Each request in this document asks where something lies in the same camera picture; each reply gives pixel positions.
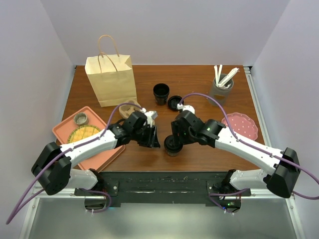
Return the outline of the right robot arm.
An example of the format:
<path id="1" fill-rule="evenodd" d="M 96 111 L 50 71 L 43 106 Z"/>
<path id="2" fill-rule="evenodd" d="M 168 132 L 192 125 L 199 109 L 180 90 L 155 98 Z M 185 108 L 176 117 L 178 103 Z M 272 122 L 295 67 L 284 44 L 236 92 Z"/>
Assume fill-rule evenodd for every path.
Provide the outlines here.
<path id="1" fill-rule="evenodd" d="M 172 134 L 164 140 L 168 154 L 178 154 L 184 145 L 198 143 L 228 151 L 254 165 L 257 170 L 229 170 L 219 191 L 232 196 L 244 189 L 268 189 L 289 198 L 300 175 L 297 152 L 275 149 L 232 133 L 225 124 L 209 119 L 203 122 L 191 111 L 180 112 L 171 122 Z"/>

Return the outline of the black coffee cup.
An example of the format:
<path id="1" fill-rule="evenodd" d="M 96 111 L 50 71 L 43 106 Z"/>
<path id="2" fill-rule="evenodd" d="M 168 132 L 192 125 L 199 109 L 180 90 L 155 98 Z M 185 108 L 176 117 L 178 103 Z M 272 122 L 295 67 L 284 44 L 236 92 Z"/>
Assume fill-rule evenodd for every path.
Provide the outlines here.
<path id="1" fill-rule="evenodd" d="M 182 150 L 182 148 L 173 148 L 173 149 L 171 149 L 171 148 L 166 148 L 166 149 L 165 149 L 167 155 L 169 155 L 169 156 L 171 156 L 171 157 L 177 156 L 177 155 L 180 153 L 181 150 Z"/>

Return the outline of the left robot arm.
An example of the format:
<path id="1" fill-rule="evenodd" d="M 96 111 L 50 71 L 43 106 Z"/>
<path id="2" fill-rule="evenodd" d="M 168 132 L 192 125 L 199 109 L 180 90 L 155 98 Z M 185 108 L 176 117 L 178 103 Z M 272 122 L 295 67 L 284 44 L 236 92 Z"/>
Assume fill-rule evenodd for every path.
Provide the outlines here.
<path id="1" fill-rule="evenodd" d="M 114 123 L 103 131 L 77 141 L 58 146 L 47 144 L 31 171 L 47 195 L 65 188 L 83 188 L 91 195 L 103 191 L 103 183 L 93 169 L 76 170 L 74 166 L 96 154 L 137 142 L 139 146 L 159 148 L 156 111 L 133 112 L 122 124 Z"/>

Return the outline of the black coffee lid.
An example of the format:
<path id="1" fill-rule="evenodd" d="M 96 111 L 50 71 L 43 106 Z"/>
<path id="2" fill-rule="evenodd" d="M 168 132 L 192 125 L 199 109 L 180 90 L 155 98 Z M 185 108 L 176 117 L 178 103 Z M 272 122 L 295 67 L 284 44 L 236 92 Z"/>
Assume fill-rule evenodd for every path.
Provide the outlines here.
<path id="1" fill-rule="evenodd" d="M 164 140 L 164 148 L 168 152 L 178 153 L 182 150 L 183 145 L 180 143 L 175 143 L 173 135 L 169 135 Z"/>

